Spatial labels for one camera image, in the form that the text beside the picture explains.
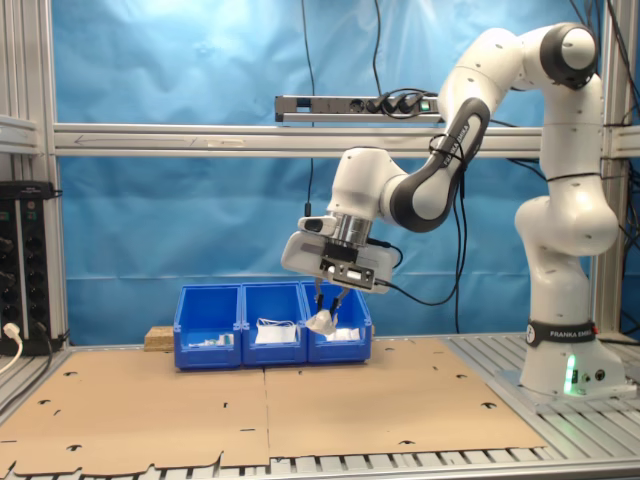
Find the blue bin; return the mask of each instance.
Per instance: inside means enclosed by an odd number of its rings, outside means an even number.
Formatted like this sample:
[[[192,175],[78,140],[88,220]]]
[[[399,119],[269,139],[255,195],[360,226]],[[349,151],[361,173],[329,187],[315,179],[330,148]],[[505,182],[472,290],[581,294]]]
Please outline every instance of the blue bin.
[[[256,344],[258,318],[290,320],[298,326],[297,341]],[[242,363],[252,365],[301,364],[307,361],[306,308],[300,283],[242,285]]]
[[[173,324],[176,367],[233,368],[242,361],[240,285],[182,287]],[[233,345],[189,346],[233,334]]]
[[[324,308],[329,308],[333,299],[341,291],[342,287],[324,282],[322,284]],[[318,311],[314,283],[302,282],[302,293],[307,316],[311,317]],[[342,305],[338,309],[338,328],[359,328],[360,340],[328,342],[324,335],[309,330],[307,334],[309,363],[364,362],[371,357],[371,314],[361,291],[351,290],[342,300]]]

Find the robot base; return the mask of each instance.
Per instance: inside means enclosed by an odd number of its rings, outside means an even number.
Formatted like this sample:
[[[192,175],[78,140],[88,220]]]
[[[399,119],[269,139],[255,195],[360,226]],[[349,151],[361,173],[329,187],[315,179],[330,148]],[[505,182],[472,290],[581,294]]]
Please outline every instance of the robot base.
[[[586,401],[593,400],[628,400],[637,398],[637,389],[634,384],[625,383],[615,388],[610,394],[593,394],[589,396],[544,395],[534,392],[520,383],[520,372],[515,370],[503,370],[496,372],[495,377],[488,383],[489,387],[512,406],[513,402],[524,405],[531,413],[545,414],[566,411],[575,411]]]
[[[529,346],[520,384],[536,394],[565,400],[619,396],[629,387],[622,360],[597,339]]]

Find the metal rail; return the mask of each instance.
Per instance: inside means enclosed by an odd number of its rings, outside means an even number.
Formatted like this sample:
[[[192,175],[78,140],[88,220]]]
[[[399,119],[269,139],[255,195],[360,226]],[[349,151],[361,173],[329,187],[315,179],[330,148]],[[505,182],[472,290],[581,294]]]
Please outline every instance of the metal rail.
[[[443,129],[57,123],[54,132],[58,156],[340,158],[366,145],[424,158]],[[540,138],[540,128],[490,128],[478,157],[538,158]]]

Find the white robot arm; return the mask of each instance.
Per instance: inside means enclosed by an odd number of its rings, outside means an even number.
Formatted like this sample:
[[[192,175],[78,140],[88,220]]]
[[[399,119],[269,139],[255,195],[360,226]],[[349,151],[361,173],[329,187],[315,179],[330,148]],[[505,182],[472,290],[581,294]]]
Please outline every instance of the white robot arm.
[[[358,147],[346,151],[327,214],[300,219],[300,232],[289,240],[283,266],[345,287],[386,292],[383,283],[391,279],[395,254],[367,244],[373,221],[380,217],[414,232],[440,226],[463,172],[480,148],[491,115],[509,89],[544,91],[546,86],[560,86],[563,91],[579,91],[593,78],[596,57],[592,35],[577,24],[547,27],[522,37],[503,29],[483,33],[440,90],[438,107],[447,126],[444,135],[432,142],[425,165],[407,174],[384,150]],[[590,88],[590,94],[597,88]],[[561,106],[554,112],[566,116]],[[585,136],[584,145],[597,143],[597,133],[591,133]],[[561,145],[559,141],[552,148],[564,151]],[[580,155],[585,149],[561,163],[568,170],[580,170],[589,163],[586,168],[598,172],[598,165],[585,162],[588,157]],[[589,156],[597,152],[599,145]]]
[[[596,62],[595,39],[579,24],[519,37],[503,29],[483,33],[440,90],[438,107],[447,124],[425,165],[407,174],[384,150],[346,151],[327,214],[300,219],[282,265],[316,277],[318,289],[322,279],[342,285],[341,297],[349,288],[386,292],[397,258],[371,244],[374,220],[415,232],[440,226],[505,95],[539,89],[545,97],[540,165],[549,196],[526,202],[516,215],[532,284],[521,383],[551,397],[630,391],[620,359],[595,337],[589,284],[579,263],[579,256],[606,251],[618,234],[600,178],[602,85]]]

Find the wooden block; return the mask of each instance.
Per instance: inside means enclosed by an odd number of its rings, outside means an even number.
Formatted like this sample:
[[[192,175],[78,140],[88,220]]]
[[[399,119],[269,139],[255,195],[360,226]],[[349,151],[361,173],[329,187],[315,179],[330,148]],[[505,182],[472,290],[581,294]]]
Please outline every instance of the wooden block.
[[[144,337],[145,352],[173,352],[173,327],[151,327]]]

